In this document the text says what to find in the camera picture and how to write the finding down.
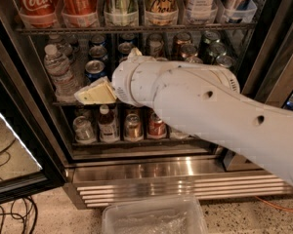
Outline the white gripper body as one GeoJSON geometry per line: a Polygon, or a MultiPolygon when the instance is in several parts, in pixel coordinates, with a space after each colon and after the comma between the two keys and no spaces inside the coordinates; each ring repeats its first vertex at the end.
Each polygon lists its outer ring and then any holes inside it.
{"type": "Polygon", "coordinates": [[[155,61],[154,57],[144,56],[138,48],[133,48],[127,57],[130,62],[150,62],[155,61]]]}

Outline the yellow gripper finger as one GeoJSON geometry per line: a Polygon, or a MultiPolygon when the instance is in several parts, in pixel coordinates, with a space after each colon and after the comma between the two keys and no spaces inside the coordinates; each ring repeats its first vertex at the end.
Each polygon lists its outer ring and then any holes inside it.
{"type": "Polygon", "coordinates": [[[74,96],[84,105],[110,104],[115,103],[117,99],[106,76],[96,80],[89,86],[83,87],[74,96]]]}

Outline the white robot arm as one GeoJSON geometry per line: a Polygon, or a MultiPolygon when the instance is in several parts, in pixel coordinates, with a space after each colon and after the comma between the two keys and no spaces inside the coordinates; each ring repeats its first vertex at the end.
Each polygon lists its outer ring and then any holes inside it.
{"type": "Polygon", "coordinates": [[[246,157],[293,186],[293,111],[239,92],[217,65],[158,61],[133,49],[114,70],[74,94],[83,104],[117,99],[147,106],[169,126],[246,157]]]}

